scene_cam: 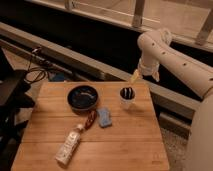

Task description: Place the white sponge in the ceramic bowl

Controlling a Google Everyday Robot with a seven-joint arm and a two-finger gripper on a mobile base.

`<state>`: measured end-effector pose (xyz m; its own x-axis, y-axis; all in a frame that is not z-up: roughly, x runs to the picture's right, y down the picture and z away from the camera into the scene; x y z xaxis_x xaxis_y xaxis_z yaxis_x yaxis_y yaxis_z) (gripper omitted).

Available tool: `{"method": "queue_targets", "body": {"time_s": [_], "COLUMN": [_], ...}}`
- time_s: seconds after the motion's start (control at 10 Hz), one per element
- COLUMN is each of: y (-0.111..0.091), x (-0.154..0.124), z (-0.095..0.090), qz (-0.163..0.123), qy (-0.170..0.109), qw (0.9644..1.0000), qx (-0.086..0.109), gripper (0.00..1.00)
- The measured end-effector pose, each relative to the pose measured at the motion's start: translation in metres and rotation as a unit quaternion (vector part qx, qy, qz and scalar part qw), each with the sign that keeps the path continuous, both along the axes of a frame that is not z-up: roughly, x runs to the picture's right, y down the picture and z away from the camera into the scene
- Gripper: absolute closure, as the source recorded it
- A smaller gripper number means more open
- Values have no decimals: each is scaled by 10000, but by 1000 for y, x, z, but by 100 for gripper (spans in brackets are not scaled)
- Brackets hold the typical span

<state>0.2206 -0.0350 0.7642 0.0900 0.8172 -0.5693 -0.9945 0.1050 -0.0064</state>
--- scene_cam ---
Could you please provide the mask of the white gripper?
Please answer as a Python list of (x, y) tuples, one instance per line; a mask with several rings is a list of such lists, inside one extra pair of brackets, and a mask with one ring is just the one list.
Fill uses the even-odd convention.
[(157, 61), (153, 61), (151, 63), (146, 64), (143, 59), (139, 59), (138, 69), (134, 71), (130, 78), (130, 83), (133, 84), (143, 76), (152, 76), (156, 82), (160, 81), (159, 76), (159, 63)]

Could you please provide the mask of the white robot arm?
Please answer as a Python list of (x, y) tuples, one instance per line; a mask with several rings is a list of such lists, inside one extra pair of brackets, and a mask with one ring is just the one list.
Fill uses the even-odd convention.
[(183, 171), (213, 171), (213, 67), (171, 48), (171, 41), (167, 28), (142, 33), (137, 39), (141, 57), (132, 80), (152, 76), (159, 81), (163, 65), (202, 99), (192, 120)]

